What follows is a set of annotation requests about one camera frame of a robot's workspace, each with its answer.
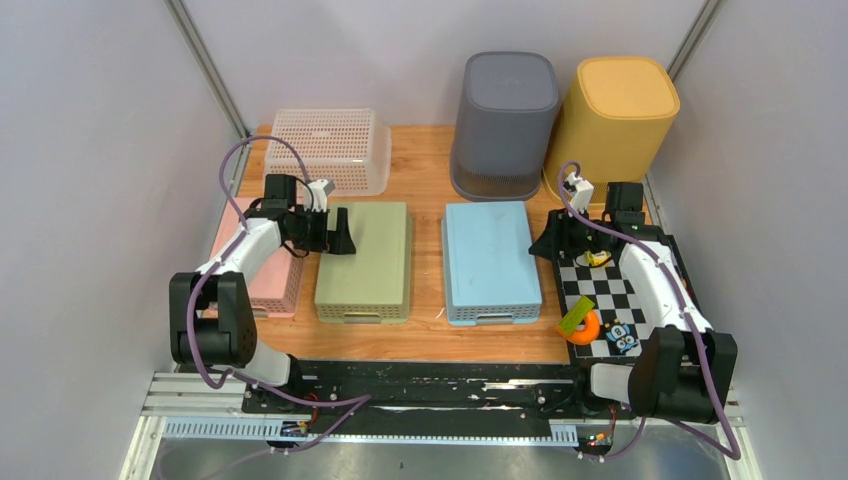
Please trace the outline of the green perforated basket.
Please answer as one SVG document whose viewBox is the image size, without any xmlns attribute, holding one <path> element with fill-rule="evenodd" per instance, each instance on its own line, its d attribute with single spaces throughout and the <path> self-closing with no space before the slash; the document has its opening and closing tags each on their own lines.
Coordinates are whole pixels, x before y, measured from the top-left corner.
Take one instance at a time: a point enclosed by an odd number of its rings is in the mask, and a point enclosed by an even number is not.
<svg viewBox="0 0 848 480">
<path fill-rule="evenodd" d="M 356 252 L 320 256 L 314 294 L 324 323 L 399 324 L 411 310 L 414 222 L 405 202 L 336 202 L 329 224 L 347 220 Z"/>
</svg>

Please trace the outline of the blue perforated basket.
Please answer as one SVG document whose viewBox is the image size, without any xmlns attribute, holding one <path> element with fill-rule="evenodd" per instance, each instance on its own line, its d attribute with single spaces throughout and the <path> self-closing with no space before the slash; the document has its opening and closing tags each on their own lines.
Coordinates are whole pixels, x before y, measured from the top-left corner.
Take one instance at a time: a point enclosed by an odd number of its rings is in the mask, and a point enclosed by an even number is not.
<svg viewBox="0 0 848 480">
<path fill-rule="evenodd" d="M 522 201 L 450 203 L 441 221 L 446 318 L 453 326 L 530 324 L 542 290 Z"/>
</svg>

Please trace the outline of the pink perforated basket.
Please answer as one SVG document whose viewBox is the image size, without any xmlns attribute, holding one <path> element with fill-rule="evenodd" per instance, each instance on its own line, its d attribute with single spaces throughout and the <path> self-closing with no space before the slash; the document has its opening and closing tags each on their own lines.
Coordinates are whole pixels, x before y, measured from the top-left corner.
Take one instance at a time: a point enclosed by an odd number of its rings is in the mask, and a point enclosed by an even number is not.
<svg viewBox="0 0 848 480">
<path fill-rule="evenodd" d="M 234 236 L 240 225 L 234 208 L 227 204 L 210 250 L 210 258 Z M 277 250 L 248 284 L 251 305 L 267 317 L 292 318 L 298 308 L 303 284 L 305 258 L 295 258 L 287 250 Z"/>
</svg>

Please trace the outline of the white perforated basket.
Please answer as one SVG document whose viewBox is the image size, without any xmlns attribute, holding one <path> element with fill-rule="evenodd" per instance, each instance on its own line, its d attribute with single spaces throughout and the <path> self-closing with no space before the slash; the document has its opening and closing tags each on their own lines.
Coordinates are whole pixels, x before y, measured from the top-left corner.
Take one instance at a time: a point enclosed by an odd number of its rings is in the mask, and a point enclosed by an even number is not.
<svg viewBox="0 0 848 480">
<path fill-rule="evenodd" d="M 280 109 L 264 157 L 264 175 L 300 177 L 303 160 L 312 180 L 330 179 L 338 196 L 377 196 L 388 186 L 392 134 L 377 112 L 355 109 Z"/>
</svg>

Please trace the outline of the yellow slatted waste bin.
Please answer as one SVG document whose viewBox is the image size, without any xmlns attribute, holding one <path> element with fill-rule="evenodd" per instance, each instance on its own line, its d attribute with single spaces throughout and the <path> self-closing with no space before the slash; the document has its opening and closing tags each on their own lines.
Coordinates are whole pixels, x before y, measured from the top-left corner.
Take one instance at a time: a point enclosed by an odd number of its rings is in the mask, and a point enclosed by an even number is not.
<svg viewBox="0 0 848 480">
<path fill-rule="evenodd" d="M 558 201 L 562 165 L 576 161 L 605 200 L 611 182 L 640 182 L 680 110 L 666 68 L 640 56 L 593 57 L 580 62 L 555 121 L 543 185 Z"/>
</svg>

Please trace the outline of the grey slatted waste bin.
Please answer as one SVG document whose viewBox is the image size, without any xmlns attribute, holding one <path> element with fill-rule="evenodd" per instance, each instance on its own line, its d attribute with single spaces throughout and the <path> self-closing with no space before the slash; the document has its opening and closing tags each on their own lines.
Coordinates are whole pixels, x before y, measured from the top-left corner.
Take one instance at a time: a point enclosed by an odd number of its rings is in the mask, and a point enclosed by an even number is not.
<svg viewBox="0 0 848 480">
<path fill-rule="evenodd" d="M 449 161 L 456 193 L 476 202 L 533 197 L 559 108 L 555 70 L 546 57 L 520 51 L 471 56 Z"/>
</svg>

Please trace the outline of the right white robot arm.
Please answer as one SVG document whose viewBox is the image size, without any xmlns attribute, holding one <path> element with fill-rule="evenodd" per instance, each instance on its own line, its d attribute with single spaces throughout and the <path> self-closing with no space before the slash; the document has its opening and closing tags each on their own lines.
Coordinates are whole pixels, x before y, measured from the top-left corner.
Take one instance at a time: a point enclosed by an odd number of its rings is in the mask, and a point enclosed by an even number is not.
<svg viewBox="0 0 848 480">
<path fill-rule="evenodd" d="M 585 252 L 609 252 L 651 327 L 633 364 L 592 360 L 584 366 L 584 381 L 570 392 L 575 411 L 592 418 L 616 401 L 639 416 L 670 422 L 725 420 L 737 343 L 704 318 L 676 269 L 667 235 L 646 224 L 642 185 L 613 183 L 605 220 L 588 216 L 594 191 L 588 180 L 569 173 L 559 189 L 565 206 L 549 212 L 530 254 L 560 268 Z"/>
</svg>

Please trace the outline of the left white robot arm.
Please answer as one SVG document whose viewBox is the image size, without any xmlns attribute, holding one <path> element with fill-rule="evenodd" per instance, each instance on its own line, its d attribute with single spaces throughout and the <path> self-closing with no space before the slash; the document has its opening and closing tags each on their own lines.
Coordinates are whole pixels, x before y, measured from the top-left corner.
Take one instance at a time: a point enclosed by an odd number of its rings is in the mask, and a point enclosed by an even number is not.
<svg viewBox="0 0 848 480">
<path fill-rule="evenodd" d="M 238 209 L 233 236 L 210 260 L 169 283 L 169 339 L 173 360 L 232 373 L 254 386 L 269 386 L 268 400 L 283 413 L 306 400 L 297 359 L 263 343 L 257 333 L 248 286 L 270 257 L 286 250 L 353 255 L 348 211 L 331 211 L 332 180 L 304 181 L 292 175 L 267 177 L 264 193 Z"/>
</svg>

